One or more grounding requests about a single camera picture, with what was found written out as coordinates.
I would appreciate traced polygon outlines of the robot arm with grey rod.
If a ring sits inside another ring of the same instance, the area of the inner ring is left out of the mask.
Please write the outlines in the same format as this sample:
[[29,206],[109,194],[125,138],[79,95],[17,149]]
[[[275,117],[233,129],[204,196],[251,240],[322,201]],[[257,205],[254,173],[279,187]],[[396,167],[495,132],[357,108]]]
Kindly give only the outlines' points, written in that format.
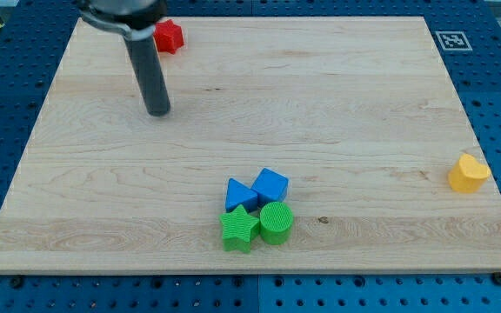
[[153,34],[167,15],[165,0],[76,0],[81,18],[92,27],[124,40],[147,112],[169,113],[170,99]]

